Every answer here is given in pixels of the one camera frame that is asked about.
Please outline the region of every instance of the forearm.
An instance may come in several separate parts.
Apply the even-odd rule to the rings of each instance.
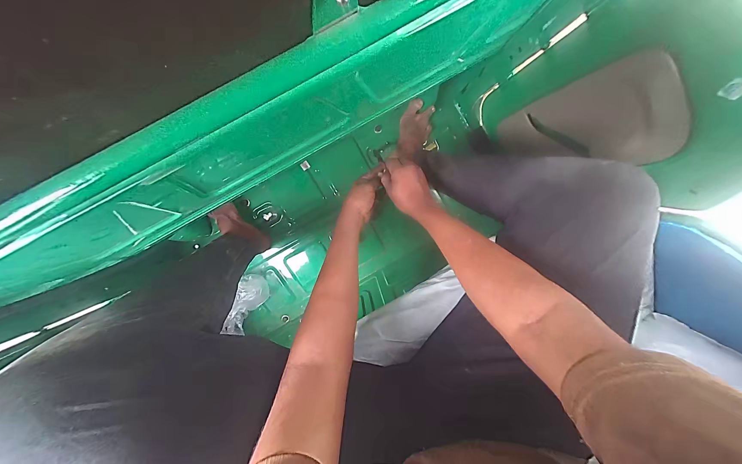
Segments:
[[[337,219],[289,364],[350,367],[359,303],[357,267],[362,228],[362,220],[350,214],[340,214]]]
[[[252,462],[296,452],[339,460],[354,350],[362,220],[341,214]]]
[[[417,218],[471,301],[557,394],[583,356],[626,343],[579,300],[440,208]]]

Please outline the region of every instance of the clear plastic bag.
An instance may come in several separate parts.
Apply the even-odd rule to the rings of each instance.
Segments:
[[[248,313],[268,301],[271,290],[268,281],[259,274],[245,274],[239,279],[237,296],[233,300],[231,312],[222,324],[222,332],[226,335],[244,335],[242,324]]]

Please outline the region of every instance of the tan shirt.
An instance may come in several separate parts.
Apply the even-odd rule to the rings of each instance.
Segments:
[[[742,463],[742,393],[674,356],[595,353],[562,384],[566,413],[604,464]],[[466,442],[405,464],[572,464],[576,458],[510,443]],[[298,454],[260,464],[319,464]]]

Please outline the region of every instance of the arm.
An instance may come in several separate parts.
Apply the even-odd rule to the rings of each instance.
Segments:
[[[359,304],[359,234],[380,169],[363,176],[345,200],[252,463],[284,453],[323,464],[339,460]]]
[[[579,300],[488,238],[449,216],[414,163],[386,162],[388,195],[437,243],[471,301],[554,391],[583,357],[632,349]]]

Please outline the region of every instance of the hand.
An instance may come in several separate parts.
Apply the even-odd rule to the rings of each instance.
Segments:
[[[414,162],[391,157],[385,165],[383,185],[400,211],[420,220],[420,216],[439,208],[431,195],[426,174]]]
[[[377,188],[380,186],[380,174],[384,170],[385,165],[380,164],[354,182],[342,203],[342,213],[358,217],[363,225],[371,219],[371,211],[377,199]]]
[[[435,108],[428,107],[417,113],[423,107],[423,101],[415,98],[408,103],[406,111],[400,117],[400,138],[397,141],[397,152],[401,159],[411,159],[414,153],[422,150],[428,136],[431,134],[431,124],[428,122]]]

